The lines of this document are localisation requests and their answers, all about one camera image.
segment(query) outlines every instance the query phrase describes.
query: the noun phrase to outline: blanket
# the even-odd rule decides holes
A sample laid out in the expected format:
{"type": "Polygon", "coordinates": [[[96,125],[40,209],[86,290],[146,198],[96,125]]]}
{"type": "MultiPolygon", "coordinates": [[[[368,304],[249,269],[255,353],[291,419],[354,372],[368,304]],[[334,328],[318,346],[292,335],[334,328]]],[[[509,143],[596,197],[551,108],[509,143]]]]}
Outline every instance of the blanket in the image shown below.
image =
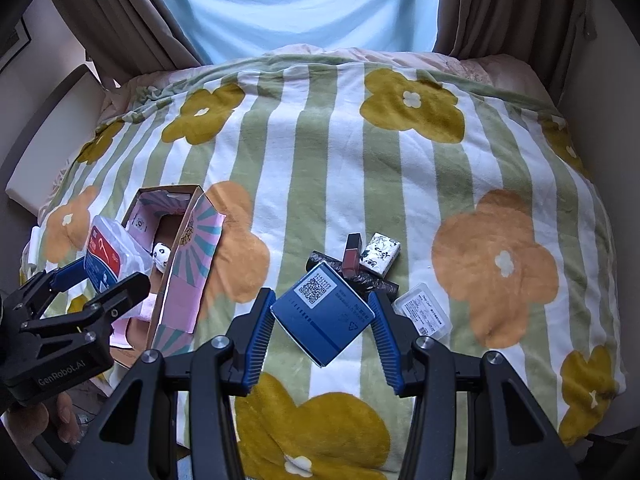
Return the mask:
{"type": "MultiPolygon", "coordinates": [[[[193,335],[159,326],[164,354],[197,348],[277,295],[313,250],[346,235],[401,243],[388,278],[424,282],[444,343],[502,352],[572,444],[624,390],[614,248],[565,120],[543,102],[445,73],[331,56],[269,56],[140,88],[98,126],[42,223],[38,268],[82,254],[91,218],[121,220],[140,187],[199,184],[226,215],[193,335]]],[[[89,283],[47,315],[81,308],[89,283]]],[[[276,325],[264,371],[232,403],[247,476],[396,478],[412,399],[386,385],[370,328],[325,368],[276,325]]],[[[461,398],[456,474],[463,476],[461,398]]],[[[180,396],[178,440],[188,445],[180,396]]]]}

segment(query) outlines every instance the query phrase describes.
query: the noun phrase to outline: light blue window blind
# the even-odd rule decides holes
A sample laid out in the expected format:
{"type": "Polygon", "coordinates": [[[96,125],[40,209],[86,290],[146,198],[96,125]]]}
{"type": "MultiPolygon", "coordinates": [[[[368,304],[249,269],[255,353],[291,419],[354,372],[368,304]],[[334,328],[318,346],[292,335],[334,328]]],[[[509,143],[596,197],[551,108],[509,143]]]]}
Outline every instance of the light blue window blind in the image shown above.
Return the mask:
{"type": "Polygon", "coordinates": [[[207,63],[293,43],[431,51],[438,0],[164,0],[207,63]]]}

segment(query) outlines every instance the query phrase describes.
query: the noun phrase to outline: qr code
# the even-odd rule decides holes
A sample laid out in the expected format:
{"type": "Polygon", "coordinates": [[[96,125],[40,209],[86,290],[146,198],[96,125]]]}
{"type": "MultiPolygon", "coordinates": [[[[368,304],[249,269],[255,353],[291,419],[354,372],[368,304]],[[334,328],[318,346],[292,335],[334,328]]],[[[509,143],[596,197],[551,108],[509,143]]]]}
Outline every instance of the qr code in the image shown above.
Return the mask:
{"type": "Polygon", "coordinates": [[[321,269],[316,269],[300,282],[296,294],[306,306],[313,308],[334,288],[335,283],[321,269]]]}

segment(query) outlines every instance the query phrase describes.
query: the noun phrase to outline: pink box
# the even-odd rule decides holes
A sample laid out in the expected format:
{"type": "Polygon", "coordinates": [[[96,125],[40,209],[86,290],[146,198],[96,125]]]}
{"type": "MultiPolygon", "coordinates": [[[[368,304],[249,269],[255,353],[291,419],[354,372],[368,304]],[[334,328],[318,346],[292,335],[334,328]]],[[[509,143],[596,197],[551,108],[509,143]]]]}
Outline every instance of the pink box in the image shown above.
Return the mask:
{"type": "MultiPolygon", "coordinates": [[[[151,252],[161,219],[167,215],[182,216],[182,219],[171,244],[171,255],[159,285],[151,322],[148,327],[140,322],[128,326],[126,334],[132,349],[111,348],[114,359],[127,367],[146,348],[151,348],[160,324],[184,332],[185,336],[193,334],[225,219],[200,186],[162,186],[138,190],[122,225],[151,252]]],[[[152,275],[152,291],[154,278],[156,276],[152,275]]]]}

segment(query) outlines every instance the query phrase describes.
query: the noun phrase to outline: curtain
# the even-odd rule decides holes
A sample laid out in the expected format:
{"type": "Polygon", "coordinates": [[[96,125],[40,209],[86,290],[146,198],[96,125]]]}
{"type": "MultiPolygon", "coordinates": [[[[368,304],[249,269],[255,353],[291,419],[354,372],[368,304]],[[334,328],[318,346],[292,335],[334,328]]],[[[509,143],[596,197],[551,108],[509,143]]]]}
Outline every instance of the curtain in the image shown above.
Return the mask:
{"type": "Polygon", "coordinates": [[[134,76],[200,66],[162,0],[52,0],[100,76],[134,76]]]}
{"type": "Polygon", "coordinates": [[[586,0],[440,0],[433,51],[459,59],[510,54],[531,65],[555,102],[586,0]]]}

